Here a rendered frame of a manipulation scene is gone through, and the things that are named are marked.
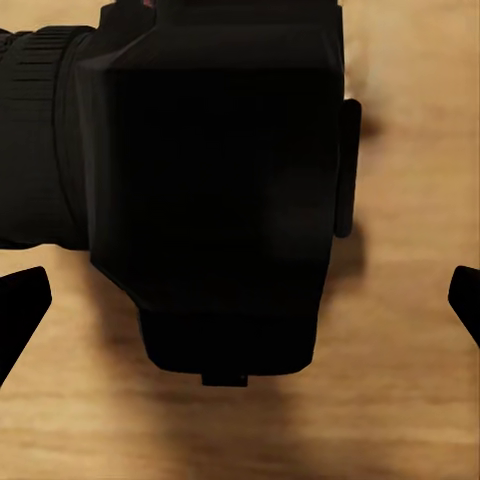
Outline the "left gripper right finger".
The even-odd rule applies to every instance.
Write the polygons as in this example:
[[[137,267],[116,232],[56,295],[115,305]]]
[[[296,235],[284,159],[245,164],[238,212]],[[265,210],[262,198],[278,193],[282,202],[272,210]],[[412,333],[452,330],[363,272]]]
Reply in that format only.
[[[480,347],[480,270],[457,266],[448,301]]]

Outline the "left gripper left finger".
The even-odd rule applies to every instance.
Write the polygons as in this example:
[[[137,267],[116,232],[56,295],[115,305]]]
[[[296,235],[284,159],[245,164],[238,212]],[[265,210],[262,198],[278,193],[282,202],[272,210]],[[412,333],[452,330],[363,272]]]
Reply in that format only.
[[[0,386],[52,304],[42,266],[0,277]]]

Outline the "digital camera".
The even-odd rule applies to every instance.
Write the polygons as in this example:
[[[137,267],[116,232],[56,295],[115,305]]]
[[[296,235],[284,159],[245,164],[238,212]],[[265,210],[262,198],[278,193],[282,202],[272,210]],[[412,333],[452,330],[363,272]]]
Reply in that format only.
[[[352,232],[362,105],[338,0],[115,0],[98,28],[0,28],[0,250],[58,244],[203,386],[312,361]]]

